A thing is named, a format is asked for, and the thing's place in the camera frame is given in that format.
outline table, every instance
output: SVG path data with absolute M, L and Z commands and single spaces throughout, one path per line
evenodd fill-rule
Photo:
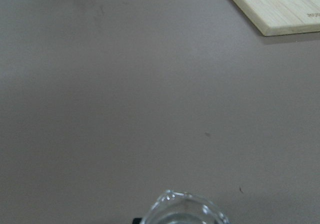
M 0 3 L 1 223 L 129 224 L 168 188 L 320 222 L 319 33 L 231 0 Z

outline cutting board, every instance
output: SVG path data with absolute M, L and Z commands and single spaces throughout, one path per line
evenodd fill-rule
M 320 0 L 233 0 L 264 36 L 320 31 Z

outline black object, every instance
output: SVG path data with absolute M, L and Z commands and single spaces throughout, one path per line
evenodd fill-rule
M 132 221 L 132 224 L 139 224 L 141 222 L 142 218 L 134 218 Z

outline engraved logo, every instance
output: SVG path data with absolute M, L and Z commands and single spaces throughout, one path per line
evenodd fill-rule
M 307 14 L 308 17 L 320 17 L 320 13 Z

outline glass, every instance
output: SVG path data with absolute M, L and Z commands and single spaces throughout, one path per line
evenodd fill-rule
M 140 224 L 230 224 L 211 201 L 190 193 L 167 190 Z

